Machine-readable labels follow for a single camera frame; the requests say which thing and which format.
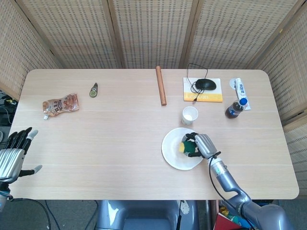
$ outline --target black cable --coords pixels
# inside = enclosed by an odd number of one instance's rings
[[[10,201],[23,201],[23,200],[29,200],[29,201],[35,202],[43,208],[43,210],[46,213],[47,219],[48,219],[49,230],[51,230],[51,222],[50,222],[49,214],[48,214],[46,208],[40,202],[38,202],[37,200],[28,199],[28,198],[17,198],[17,199],[13,198]]]
[[[215,189],[215,191],[217,192],[217,194],[230,206],[232,207],[234,210],[236,210],[236,207],[233,206],[228,200],[226,200],[222,194],[220,194],[220,192],[217,190],[217,188],[215,187],[215,184],[213,183],[213,179],[212,179],[212,176],[211,176],[211,163],[214,159],[214,156],[211,157],[211,160],[210,160],[210,163],[209,163],[209,177],[210,177],[210,180],[211,180],[211,183],[212,183],[212,186],[213,188]],[[245,219],[247,221],[247,223],[250,225],[250,227],[255,230],[255,228],[252,226],[251,222],[243,215],[243,213],[241,213],[241,216],[243,219]]]
[[[92,217],[91,217],[90,220],[88,221],[88,223],[87,223],[87,225],[86,225],[86,227],[85,227],[84,230],[86,230],[86,229],[88,228],[88,226],[89,226],[90,223],[92,222],[92,219],[94,218],[94,216],[95,216],[95,214],[96,214],[96,212],[97,212],[97,210],[98,210],[98,203],[97,203],[97,201],[95,201],[95,202],[96,202],[96,209],[95,209],[95,212],[93,213]]]
[[[182,200],[180,200],[180,204],[179,204],[179,215],[178,215],[178,219],[177,219],[176,230],[180,230],[180,224],[181,224],[181,214],[180,214],[181,203],[182,203]]]
[[[50,214],[52,215],[53,219],[54,219],[54,222],[56,223],[57,227],[59,230],[61,230],[61,228],[59,227],[59,223],[57,222],[57,219],[55,218],[55,216],[53,215],[53,213],[51,212],[49,206],[48,206],[48,203],[47,203],[47,200],[45,200],[45,204],[46,204],[46,207],[48,209],[48,211],[50,212]]]
[[[206,79],[206,77],[207,77],[208,69],[207,69],[206,67],[204,67],[204,66],[200,66],[200,65],[197,65],[197,64],[194,64],[194,63],[189,63],[188,66],[187,66],[187,79],[188,79],[188,81],[189,81],[189,83],[190,83],[190,85],[191,85],[191,88],[190,88],[190,89],[191,89],[191,92],[197,93],[197,96],[196,96],[196,98],[194,99],[194,101],[197,101],[198,96],[199,96],[200,94],[202,94],[205,90],[204,90],[204,89],[197,89],[196,87],[194,87],[195,84],[196,84],[196,82],[194,82],[193,84],[191,83],[191,81],[190,81],[190,79],[189,79],[189,66],[190,66],[190,65],[198,66],[198,67],[201,67],[201,68],[207,70],[204,79]]]
[[[6,114],[7,114],[7,116],[8,116],[8,121],[9,121],[10,124],[12,124],[11,121],[10,121],[9,111],[8,111],[6,108],[4,108],[4,107],[1,107],[1,108],[4,109],[4,110],[6,111]]]

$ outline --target bottle cap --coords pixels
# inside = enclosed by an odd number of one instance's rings
[[[245,97],[243,97],[240,99],[239,103],[240,105],[246,105],[248,103],[248,100]]]

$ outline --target book cover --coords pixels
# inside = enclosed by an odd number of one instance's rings
[[[239,229],[242,229],[242,227],[235,224],[227,217],[223,216],[221,213],[217,214],[213,230],[239,230]]]
[[[183,78],[184,101],[192,102],[196,98],[198,93],[194,93],[191,91],[191,84],[196,82],[198,79],[201,79],[201,78],[189,78],[191,82],[190,83],[188,81],[188,78]],[[219,78],[208,78],[208,79],[213,80],[215,82],[216,89],[215,90],[205,90],[204,93],[201,93],[197,97],[197,101],[198,102],[223,102],[221,79]]]

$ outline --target white plate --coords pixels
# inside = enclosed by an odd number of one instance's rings
[[[167,163],[176,169],[190,170],[202,161],[202,157],[188,157],[179,152],[179,144],[184,135],[195,132],[189,128],[175,128],[162,141],[162,155]]]

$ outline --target black computer mouse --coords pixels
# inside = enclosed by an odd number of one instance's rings
[[[216,84],[213,80],[203,78],[195,82],[195,87],[199,90],[215,90]]]

